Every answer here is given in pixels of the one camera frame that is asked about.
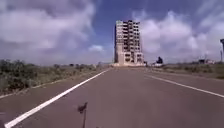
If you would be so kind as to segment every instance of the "white cloud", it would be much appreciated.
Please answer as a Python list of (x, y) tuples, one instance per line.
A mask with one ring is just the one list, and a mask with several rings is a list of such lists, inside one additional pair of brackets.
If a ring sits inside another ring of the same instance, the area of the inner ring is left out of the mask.
[(219, 39), (224, 38), (224, 10), (211, 13), (194, 28), (184, 15), (174, 12), (168, 12), (162, 20), (142, 14), (133, 18), (141, 19), (141, 41), (146, 60), (154, 62), (162, 56), (167, 62), (183, 62), (205, 55), (219, 60)]
[(89, 51), (91, 52), (103, 52), (104, 48), (101, 45), (92, 45), (89, 47)]
[[(75, 51), (79, 45), (88, 40), (89, 34), (93, 31), (92, 19), (95, 5), (89, 0), (78, 1), (82, 3), (82, 7), (72, 7), (68, 13), (62, 11), (63, 13), (57, 12), (54, 15), (41, 8), (26, 6), (7, 10), (7, 2), (18, 1), (1, 1), (5, 6), (0, 6), (2, 10), (0, 10), (0, 47), (7, 47), (11, 51), (5, 51), (3, 56), (1, 55), (3, 50), (0, 50), (0, 58), (22, 59), (28, 62), (38, 60), (39, 63), (42, 63), (41, 61), (55, 63), (57, 60), (60, 63), (69, 58), (68, 50)], [(65, 2), (69, 1), (64, 1), (61, 5), (68, 9), (66, 6), (69, 4)], [(51, 7), (51, 10), (61, 6), (56, 5), (55, 1), (46, 4)]]

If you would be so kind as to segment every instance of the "high-rise apartment building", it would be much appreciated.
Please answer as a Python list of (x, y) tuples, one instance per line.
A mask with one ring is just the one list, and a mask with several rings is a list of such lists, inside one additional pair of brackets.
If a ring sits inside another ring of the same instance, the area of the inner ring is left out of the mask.
[(116, 21), (114, 62), (118, 66), (143, 66), (140, 22)]

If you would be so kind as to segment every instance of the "road edge line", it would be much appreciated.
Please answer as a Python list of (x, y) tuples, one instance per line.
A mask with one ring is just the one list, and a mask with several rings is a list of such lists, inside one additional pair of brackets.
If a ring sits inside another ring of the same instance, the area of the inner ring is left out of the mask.
[(66, 94), (70, 93), (71, 91), (73, 91), (74, 89), (78, 88), (79, 86), (81, 86), (81, 85), (87, 83), (88, 81), (90, 81), (90, 80), (92, 80), (92, 79), (94, 79), (94, 78), (96, 78), (96, 77), (102, 75), (103, 73), (105, 73), (105, 72), (107, 72), (107, 71), (109, 71), (109, 70), (110, 70), (110, 69), (105, 70), (105, 71), (103, 71), (103, 72), (101, 72), (101, 73), (99, 73), (99, 74), (97, 74), (97, 75), (95, 75), (95, 76), (93, 76), (93, 77), (91, 77), (91, 78), (89, 78), (89, 79), (87, 79), (87, 80), (85, 80), (85, 81), (79, 83), (79, 84), (76, 84), (76, 85), (73, 86), (72, 88), (67, 89), (66, 91), (64, 91), (64, 92), (58, 94), (57, 96), (55, 96), (55, 97), (53, 97), (53, 98), (51, 98), (51, 99), (45, 101), (44, 103), (42, 103), (42, 104), (38, 105), (37, 107), (35, 107), (35, 108), (29, 110), (28, 112), (25, 112), (25, 113), (21, 114), (20, 116), (16, 117), (16, 118), (13, 119), (12, 121), (5, 123), (5, 128), (11, 128), (11, 127), (15, 126), (15, 125), (18, 124), (19, 122), (23, 121), (24, 119), (28, 118), (29, 116), (35, 114), (36, 112), (40, 111), (41, 109), (45, 108), (46, 106), (48, 106), (48, 105), (50, 105), (51, 103), (55, 102), (56, 100), (60, 99), (61, 97), (63, 97), (63, 96), (65, 96)]
[(193, 89), (193, 90), (196, 90), (196, 91), (200, 91), (200, 92), (204, 92), (204, 93), (207, 93), (207, 94), (210, 94), (210, 95), (214, 95), (214, 96), (218, 96), (218, 97), (224, 98), (224, 95), (221, 95), (221, 94), (218, 94), (218, 93), (215, 93), (215, 92), (211, 92), (211, 91), (207, 91), (207, 90), (191, 87), (191, 86), (188, 86), (188, 85), (177, 83), (175, 81), (171, 81), (171, 80), (167, 80), (167, 79), (163, 79), (163, 78), (159, 78), (159, 77), (155, 77), (155, 76), (149, 76), (149, 75), (147, 75), (147, 76), (150, 77), (150, 78), (156, 79), (156, 80), (164, 81), (164, 82), (167, 82), (167, 83), (179, 85), (179, 86), (182, 86), (182, 87), (185, 87), (185, 88)]

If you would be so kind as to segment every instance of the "vegetation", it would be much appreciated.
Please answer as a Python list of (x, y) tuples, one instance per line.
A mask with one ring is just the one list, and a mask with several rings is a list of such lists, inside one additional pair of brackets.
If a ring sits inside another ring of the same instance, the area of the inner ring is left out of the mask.
[(0, 94), (71, 77), (81, 72), (94, 71), (93, 65), (69, 64), (38, 66), (23, 61), (0, 60)]
[(158, 64), (163, 64), (163, 59), (159, 56), (159, 57), (158, 57), (158, 60), (156, 61), (156, 63), (158, 63)]
[(197, 74), (212, 74), (213, 77), (224, 79), (224, 64), (200, 64), (196, 62), (192, 63), (178, 63), (178, 64), (168, 64), (163, 66), (165, 71), (170, 72), (187, 72), (187, 73), (197, 73)]

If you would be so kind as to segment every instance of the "utility pole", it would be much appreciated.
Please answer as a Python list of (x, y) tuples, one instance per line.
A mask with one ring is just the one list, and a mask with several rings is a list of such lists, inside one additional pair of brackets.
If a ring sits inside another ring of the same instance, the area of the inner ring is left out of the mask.
[(222, 54), (224, 53), (224, 39), (220, 39), (220, 42), (222, 44), (222, 53), (221, 53), (221, 57), (222, 57)]
[(222, 57), (223, 52), (222, 52), (222, 50), (220, 51), (220, 54), (221, 54), (221, 62), (223, 62), (223, 57)]

